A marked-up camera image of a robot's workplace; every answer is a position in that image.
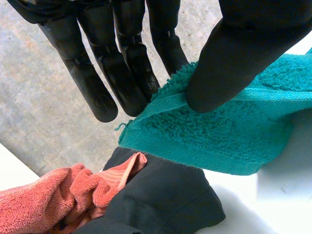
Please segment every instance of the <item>fingertip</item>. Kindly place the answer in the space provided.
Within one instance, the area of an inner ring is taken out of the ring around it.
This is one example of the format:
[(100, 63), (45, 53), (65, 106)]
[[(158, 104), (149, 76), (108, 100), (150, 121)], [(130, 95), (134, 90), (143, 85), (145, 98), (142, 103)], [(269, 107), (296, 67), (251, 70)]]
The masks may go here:
[(122, 106), (124, 112), (130, 117), (137, 117), (147, 106), (147, 100), (140, 89), (136, 90), (135, 95), (127, 100)]
[(189, 85), (186, 89), (185, 98), (188, 106), (198, 113), (206, 113), (207, 108), (202, 103), (202, 101), (199, 100), (199, 93), (196, 91), (196, 88), (192, 85)]
[(90, 106), (90, 108), (95, 118), (102, 123), (109, 123), (118, 116), (118, 107), (112, 97), (107, 98), (105, 103), (102, 100), (95, 99), (94, 106)]

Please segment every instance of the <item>white table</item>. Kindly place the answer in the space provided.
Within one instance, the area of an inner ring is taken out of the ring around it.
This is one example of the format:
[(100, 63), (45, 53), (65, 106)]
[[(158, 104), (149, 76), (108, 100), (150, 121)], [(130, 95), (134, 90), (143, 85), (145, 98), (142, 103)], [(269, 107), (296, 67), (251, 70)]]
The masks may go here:
[(36, 181), (37, 176), (0, 144), (0, 191)]

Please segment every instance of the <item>white surface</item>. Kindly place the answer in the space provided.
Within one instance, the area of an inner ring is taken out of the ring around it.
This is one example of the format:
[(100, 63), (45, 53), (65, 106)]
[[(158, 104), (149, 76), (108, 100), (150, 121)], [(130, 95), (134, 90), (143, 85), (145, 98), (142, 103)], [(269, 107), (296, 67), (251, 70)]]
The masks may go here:
[[(287, 53), (303, 55), (312, 33)], [(226, 219), (196, 234), (312, 234), (312, 110), (294, 117), (283, 154), (251, 176), (205, 171)]]
[(37, 176), (0, 144), (0, 191), (36, 181)]

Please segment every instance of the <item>terry cloth towel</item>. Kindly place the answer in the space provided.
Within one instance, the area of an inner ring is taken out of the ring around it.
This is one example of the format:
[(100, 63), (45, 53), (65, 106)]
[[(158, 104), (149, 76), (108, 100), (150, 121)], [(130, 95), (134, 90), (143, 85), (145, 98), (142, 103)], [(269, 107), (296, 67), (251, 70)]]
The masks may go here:
[[(104, 169), (135, 151), (117, 148)], [(74, 234), (194, 234), (225, 218), (203, 170), (145, 154), (148, 163), (108, 204), (104, 216)]]
[(92, 174), (82, 164), (0, 192), (0, 234), (69, 234), (105, 214), (111, 199), (146, 164), (141, 153)]
[(172, 75), (141, 115), (123, 130), (119, 145), (171, 161), (233, 175), (256, 173), (284, 149), (289, 114), (312, 108), (312, 50), (282, 55), (238, 96), (216, 110), (191, 110), (184, 91), (196, 68)]

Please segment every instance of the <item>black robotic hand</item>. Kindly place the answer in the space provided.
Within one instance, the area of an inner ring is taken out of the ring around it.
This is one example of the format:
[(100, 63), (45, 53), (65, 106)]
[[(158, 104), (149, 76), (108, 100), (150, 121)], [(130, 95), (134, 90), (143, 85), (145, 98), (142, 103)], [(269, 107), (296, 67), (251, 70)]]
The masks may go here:
[(209, 112), (234, 98), (312, 30), (312, 0), (219, 0), (223, 19), (210, 34), (186, 100)]
[[(141, 38), (145, 0), (8, 2), (28, 22), (39, 25), (99, 121), (114, 120), (118, 109), (86, 53), (78, 22), (125, 113), (136, 117), (157, 92), (159, 83)], [(147, 0), (147, 5), (153, 43), (171, 75), (188, 63), (175, 35), (180, 0)]]

